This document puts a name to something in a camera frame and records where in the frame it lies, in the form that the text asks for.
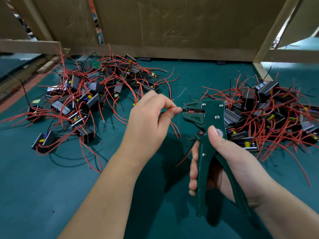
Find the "pile of electronic modules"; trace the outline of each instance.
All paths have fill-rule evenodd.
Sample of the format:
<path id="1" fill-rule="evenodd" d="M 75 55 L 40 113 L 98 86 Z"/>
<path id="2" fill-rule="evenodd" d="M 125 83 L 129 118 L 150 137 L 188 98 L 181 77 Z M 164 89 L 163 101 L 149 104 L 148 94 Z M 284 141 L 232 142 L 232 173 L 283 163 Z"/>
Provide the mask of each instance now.
<path id="1" fill-rule="evenodd" d="M 227 139 L 250 152 L 267 159 L 278 147 L 296 157 L 288 147 L 303 152 L 319 140 L 319 107 L 310 105 L 309 95 L 280 87 L 278 81 L 265 81 L 256 77 L 255 86 L 247 86 L 240 76 L 236 87 L 218 91 L 207 88 L 203 97 L 225 100 L 225 128 Z M 208 91 L 217 91 L 209 95 Z"/>
<path id="2" fill-rule="evenodd" d="M 25 117 L 18 123 L 28 120 L 32 124 L 45 118 L 52 119 L 48 130 L 40 133 L 31 147 L 39 155 L 50 153 L 70 135 L 79 137 L 81 147 L 92 142 L 95 137 L 92 112 L 99 112 L 104 121 L 101 110 L 105 103 L 110 105 L 118 120 L 127 124 L 128 120 L 120 117 L 115 110 L 122 89 L 126 87 L 132 92 L 132 98 L 128 98 L 132 100 L 134 107 L 143 96 L 143 92 L 150 90 L 158 92 L 162 83 L 166 83 L 165 85 L 169 87 L 168 82 L 171 81 L 169 78 L 172 76 L 159 78 L 154 71 L 166 73 L 165 70 L 143 68 L 128 54 L 123 57 L 102 57 L 94 62 L 92 67 L 89 62 L 85 63 L 86 60 L 83 62 L 75 60 L 75 70 L 61 67 L 61 71 L 57 72 L 60 76 L 58 84 L 46 87 L 47 92 L 41 95 L 44 97 L 45 105 L 41 107 L 40 102 L 43 100 L 38 99 L 40 96 L 31 103 L 26 96 L 29 103 L 27 112 L 4 120 L 11 121 Z M 56 126 L 61 126 L 62 130 L 54 131 Z M 68 133 L 58 137 L 61 132 Z"/>

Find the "green work surface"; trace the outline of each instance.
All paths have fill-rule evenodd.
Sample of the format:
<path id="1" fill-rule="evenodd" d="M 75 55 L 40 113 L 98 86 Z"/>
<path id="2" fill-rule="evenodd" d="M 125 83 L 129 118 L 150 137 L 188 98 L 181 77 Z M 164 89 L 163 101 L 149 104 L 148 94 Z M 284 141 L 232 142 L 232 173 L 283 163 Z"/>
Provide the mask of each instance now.
<path id="1" fill-rule="evenodd" d="M 90 58 L 91 65 L 94 60 L 95 57 Z M 68 68 L 73 68 L 73 61 L 66 63 Z M 179 96 L 184 88 L 189 91 L 191 99 L 200 99 L 206 91 L 202 86 L 224 90 L 229 88 L 229 78 L 235 84 L 239 74 L 242 77 L 255 75 L 253 66 L 248 63 L 218 66 L 215 62 L 155 60 L 143 61 L 141 66 L 163 68 L 169 73 L 174 68 L 172 77 L 180 74 L 171 83 L 172 99 Z M 291 65 L 285 69 L 274 66 L 270 74 L 275 77 L 278 71 L 281 86 L 291 87 L 295 79 L 302 92 L 318 87 L 318 80 L 315 79 L 319 74 L 318 66 Z M 59 77 L 51 74 L 39 85 L 55 85 L 58 81 Z M 45 91 L 46 88 L 35 86 L 28 92 L 29 99 L 35 99 Z M 166 84 L 160 85 L 160 93 L 168 95 Z M 120 107 L 117 107 L 118 114 L 126 119 L 133 107 L 128 96 L 132 98 L 129 89 L 124 88 Z M 174 102 L 178 106 L 189 102 L 188 93 L 184 91 Z M 15 116 L 26 106 L 23 97 L 0 114 L 0 119 Z M 103 109 L 105 123 L 98 113 L 93 114 L 99 122 L 96 124 L 97 137 L 90 147 L 105 166 L 120 145 L 126 125 L 114 118 L 108 105 Z M 45 120 L 28 128 L 27 121 L 14 128 L 11 127 L 13 122 L 0 124 L 0 238 L 56 238 L 99 176 L 85 162 L 75 136 L 50 155 L 40 157 L 30 148 L 41 132 L 46 133 L 50 122 Z M 173 122 L 182 137 L 177 139 L 170 127 L 161 148 L 141 172 L 134 190 L 125 238 L 270 238 L 265 229 L 254 228 L 219 191 L 207 193 L 207 217 L 195 216 L 195 200 L 188 194 L 190 160 L 187 159 L 177 168 L 175 165 L 189 151 L 192 142 L 187 141 L 197 129 L 186 123 L 181 115 L 175 117 Z M 308 174 L 312 188 L 297 163 L 282 150 L 275 151 L 263 166 L 276 181 L 319 212 L 318 150 L 310 150 L 312 155 L 299 150 L 297 158 Z M 91 164 L 96 166 L 94 156 L 87 149 L 85 153 Z"/>

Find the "hand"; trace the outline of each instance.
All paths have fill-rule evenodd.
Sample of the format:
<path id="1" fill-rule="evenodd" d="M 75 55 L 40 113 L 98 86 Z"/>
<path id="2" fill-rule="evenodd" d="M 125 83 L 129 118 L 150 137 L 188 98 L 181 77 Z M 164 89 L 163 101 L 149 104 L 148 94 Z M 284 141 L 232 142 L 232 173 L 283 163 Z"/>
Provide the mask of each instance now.
<path id="1" fill-rule="evenodd" d="M 244 191 L 250 207 L 256 208 L 267 193 L 277 183 L 267 174 L 257 159 L 244 148 L 223 139 L 214 126 L 208 128 L 208 137 L 213 147 L 226 159 L 237 182 Z M 192 148 L 193 159 L 190 165 L 189 193 L 195 195 L 197 189 L 197 161 L 199 142 Z M 212 160 L 207 189 L 219 189 L 228 199 L 235 202 L 229 179 L 218 162 Z"/>
<path id="2" fill-rule="evenodd" d="M 167 110 L 160 116 L 163 108 Z M 131 110 L 118 153 L 142 169 L 160 148 L 172 118 L 181 111 L 168 97 L 154 91 L 146 93 Z"/>

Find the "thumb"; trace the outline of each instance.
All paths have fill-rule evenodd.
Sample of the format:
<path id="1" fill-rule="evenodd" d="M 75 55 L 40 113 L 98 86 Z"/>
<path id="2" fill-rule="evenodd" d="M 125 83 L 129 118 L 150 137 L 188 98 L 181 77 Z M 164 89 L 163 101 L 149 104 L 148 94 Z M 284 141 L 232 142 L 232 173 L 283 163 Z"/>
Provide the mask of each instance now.
<path id="1" fill-rule="evenodd" d="M 171 120 L 174 116 L 181 113 L 182 108 L 181 107 L 171 107 L 167 109 L 160 117 L 158 121 L 158 131 L 163 135 L 163 137 L 166 136 L 168 127 L 171 123 Z"/>
<path id="2" fill-rule="evenodd" d="M 227 162 L 245 163 L 247 159 L 253 157 L 250 152 L 246 151 L 244 148 L 222 138 L 214 126 L 210 126 L 207 132 L 210 143 Z"/>

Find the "wire stripper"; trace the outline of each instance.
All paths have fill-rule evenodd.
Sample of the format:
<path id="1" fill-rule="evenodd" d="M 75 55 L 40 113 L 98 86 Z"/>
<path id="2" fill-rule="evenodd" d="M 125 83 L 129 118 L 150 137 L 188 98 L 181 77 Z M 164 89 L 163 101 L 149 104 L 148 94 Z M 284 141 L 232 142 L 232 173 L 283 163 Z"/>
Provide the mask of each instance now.
<path id="1" fill-rule="evenodd" d="M 246 196 L 235 179 L 227 161 L 216 151 L 208 139 L 207 130 L 214 125 L 220 136 L 227 139 L 224 123 L 225 103 L 222 100 L 200 100 L 187 103 L 183 106 L 183 119 L 193 123 L 202 134 L 195 133 L 194 137 L 199 141 L 198 176 L 196 191 L 196 216 L 203 216 L 206 205 L 206 182 L 209 165 L 212 159 L 217 159 L 226 172 L 231 183 L 236 205 L 240 211 L 250 219 L 251 214 Z"/>

